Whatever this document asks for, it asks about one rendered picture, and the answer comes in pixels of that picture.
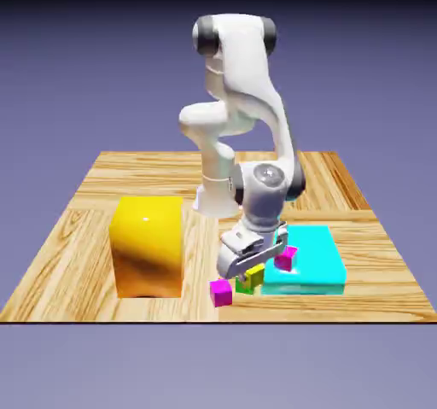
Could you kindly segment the large yellow box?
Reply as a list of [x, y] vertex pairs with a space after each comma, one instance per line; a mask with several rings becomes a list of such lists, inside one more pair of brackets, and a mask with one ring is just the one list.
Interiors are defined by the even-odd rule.
[[178, 298], [184, 280], [183, 199], [123, 196], [108, 232], [120, 298]]

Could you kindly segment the large cyan box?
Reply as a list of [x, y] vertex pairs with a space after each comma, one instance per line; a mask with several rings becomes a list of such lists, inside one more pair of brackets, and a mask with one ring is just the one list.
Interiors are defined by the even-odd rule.
[[341, 295], [347, 269], [326, 225], [290, 225], [288, 245], [297, 248], [289, 272], [265, 264], [262, 295]]

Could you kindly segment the small magenta cube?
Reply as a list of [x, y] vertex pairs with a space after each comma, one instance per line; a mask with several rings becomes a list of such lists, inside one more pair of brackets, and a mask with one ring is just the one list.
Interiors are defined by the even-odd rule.
[[286, 246], [284, 250], [274, 257], [274, 265], [277, 269], [291, 272], [293, 268], [293, 258], [298, 249], [293, 246]]
[[217, 279], [209, 283], [210, 297], [215, 307], [232, 304], [232, 287], [227, 279]]

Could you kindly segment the small yellow cube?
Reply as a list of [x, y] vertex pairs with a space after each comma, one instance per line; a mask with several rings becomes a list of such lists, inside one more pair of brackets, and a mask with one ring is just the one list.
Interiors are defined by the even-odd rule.
[[244, 284], [247, 289], [254, 289], [264, 282], [265, 264], [261, 263], [246, 270]]

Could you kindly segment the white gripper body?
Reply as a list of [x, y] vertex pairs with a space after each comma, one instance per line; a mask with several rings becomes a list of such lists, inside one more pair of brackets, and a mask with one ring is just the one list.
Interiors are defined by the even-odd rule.
[[247, 270], [279, 255], [288, 246], [288, 227], [280, 223], [274, 231], [253, 231], [237, 223], [221, 238], [217, 271], [222, 278], [243, 277]]

